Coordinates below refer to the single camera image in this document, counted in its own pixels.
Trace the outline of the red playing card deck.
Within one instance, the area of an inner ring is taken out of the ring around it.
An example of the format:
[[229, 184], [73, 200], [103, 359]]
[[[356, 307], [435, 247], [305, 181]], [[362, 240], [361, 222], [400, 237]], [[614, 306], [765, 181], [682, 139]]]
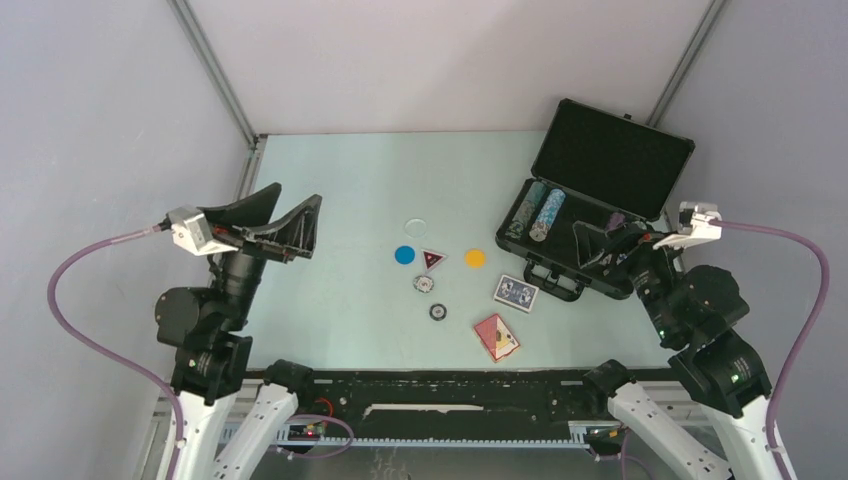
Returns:
[[495, 363], [507, 358], [521, 346], [517, 337], [498, 314], [492, 314], [476, 323], [472, 329]]

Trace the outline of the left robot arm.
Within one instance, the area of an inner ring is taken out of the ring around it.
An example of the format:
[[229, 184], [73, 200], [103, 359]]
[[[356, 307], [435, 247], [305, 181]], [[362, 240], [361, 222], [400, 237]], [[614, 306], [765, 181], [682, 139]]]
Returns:
[[206, 258], [212, 280], [206, 287], [171, 288], [155, 305], [157, 340], [176, 350], [160, 479], [248, 478], [283, 422], [315, 406], [312, 369], [280, 359], [264, 371], [233, 439], [217, 448], [247, 374], [253, 340], [241, 332], [265, 267], [309, 259], [316, 246], [321, 196], [273, 219], [281, 192], [274, 182], [228, 205], [184, 206], [166, 216], [174, 243]]

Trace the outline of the red black triangle button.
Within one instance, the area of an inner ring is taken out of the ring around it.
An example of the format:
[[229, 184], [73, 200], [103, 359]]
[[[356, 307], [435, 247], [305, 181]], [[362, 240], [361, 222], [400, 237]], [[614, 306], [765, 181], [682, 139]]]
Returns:
[[431, 272], [448, 258], [444, 253], [430, 249], [422, 249], [421, 253], [426, 272]]

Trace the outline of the clear round dealer button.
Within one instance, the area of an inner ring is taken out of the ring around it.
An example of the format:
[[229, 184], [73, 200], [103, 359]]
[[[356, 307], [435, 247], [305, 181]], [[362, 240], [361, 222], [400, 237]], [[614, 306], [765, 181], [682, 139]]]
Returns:
[[428, 223], [422, 218], [412, 218], [404, 224], [404, 233], [410, 238], [422, 238], [427, 232]]

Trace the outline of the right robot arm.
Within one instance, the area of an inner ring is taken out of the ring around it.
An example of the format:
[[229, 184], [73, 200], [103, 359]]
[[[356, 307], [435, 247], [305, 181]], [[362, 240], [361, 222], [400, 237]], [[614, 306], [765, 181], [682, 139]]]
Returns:
[[680, 249], [698, 240], [693, 229], [671, 234], [623, 224], [606, 233], [587, 265], [630, 282], [661, 346], [674, 353], [672, 372], [701, 406], [725, 454], [716, 455], [662, 412], [616, 360], [584, 376], [583, 408], [596, 418], [612, 415], [681, 478], [793, 479], [768, 416], [776, 391], [760, 356], [734, 330], [750, 311], [738, 283], [718, 267], [700, 265], [686, 273], [674, 267]]

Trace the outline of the blue playing card deck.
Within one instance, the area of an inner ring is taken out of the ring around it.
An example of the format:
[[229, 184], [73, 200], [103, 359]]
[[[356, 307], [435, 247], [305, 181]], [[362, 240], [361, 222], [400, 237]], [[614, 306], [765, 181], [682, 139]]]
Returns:
[[538, 287], [530, 283], [504, 274], [497, 282], [493, 300], [524, 313], [530, 313], [539, 291]]

